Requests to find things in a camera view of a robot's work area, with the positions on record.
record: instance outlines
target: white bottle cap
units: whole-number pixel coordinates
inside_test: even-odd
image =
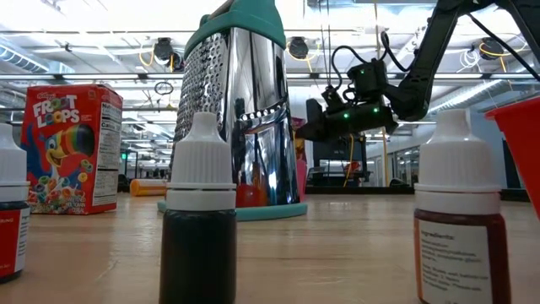
[[[235,208],[230,145],[219,136],[215,114],[198,112],[193,116],[189,134],[176,143],[167,188],[167,209]]]
[[[13,128],[0,123],[0,202],[25,201],[29,184],[26,151],[14,142]]]
[[[496,193],[489,146],[471,133],[465,110],[442,111],[431,139],[420,146],[415,188],[450,193]]]
[[[471,133],[465,110],[442,111],[420,146],[417,208],[444,214],[498,214],[500,185],[488,145]]]

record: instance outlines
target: wooden table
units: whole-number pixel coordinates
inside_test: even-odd
[[[157,303],[157,198],[89,216],[33,215],[2,304]],[[239,224],[237,304],[416,303],[413,196],[308,196],[308,215]],[[540,299],[540,222],[505,204],[514,303]]]

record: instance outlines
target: fluorescent light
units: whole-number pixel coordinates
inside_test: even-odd
[[[123,139],[126,143],[148,143],[150,139]]]
[[[106,79],[138,79],[137,74],[64,74],[64,79],[66,80],[82,80],[82,79],[99,79],[99,80],[106,80]]]
[[[153,121],[153,124],[176,124],[176,121]]]
[[[491,75],[491,79],[534,79],[529,73],[501,73]]]
[[[309,74],[304,73],[288,73],[287,78],[288,79],[308,79],[310,77]]]
[[[152,148],[152,144],[147,144],[147,143],[138,143],[135,145],[141,148]]]
[[[0,80],[54,80],[50,74],[0,74]]]
[[[121,124],[147,124],[149,122],[140,122],[140,121],[125,121],[121,122]]]
[[[437,73],[435,79],[479,79],[481,73]]]
[[[184,79],[183,73],[150,73],[146,74],[149,79]]]
[[[412,124],[412,125],[419,125],[419,124],[437,124],[437,122],[426,122],[426,121],[419,121],[419,122],[397,122],[400,125],[406,125],[406,124]]]
[[[123,139],[122,141],[124,143],[149,143],[149,142],[155,142],[156,144],[157,143],[162,143],[162,144],[172,143],[172,140],[167,140],[167,139],[156,139],[156,140],[153,140],[153,139]]]

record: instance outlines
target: stainless steel grater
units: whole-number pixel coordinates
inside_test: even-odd
[[[202,40],[186,59],[175,142],[197,111],[216,113],[231,145],[237,206],[299,202],[281,46],[235,27]]]

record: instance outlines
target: teal grater handle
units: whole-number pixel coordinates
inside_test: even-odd
[[[184,58],[204,39],[234,27],[267,37],[285,49],[284,25],[274,0],[234,0],[227,12],[212,19],[208,17],[209,15],[204,15],[201,18],[199,29],[187,42]]]

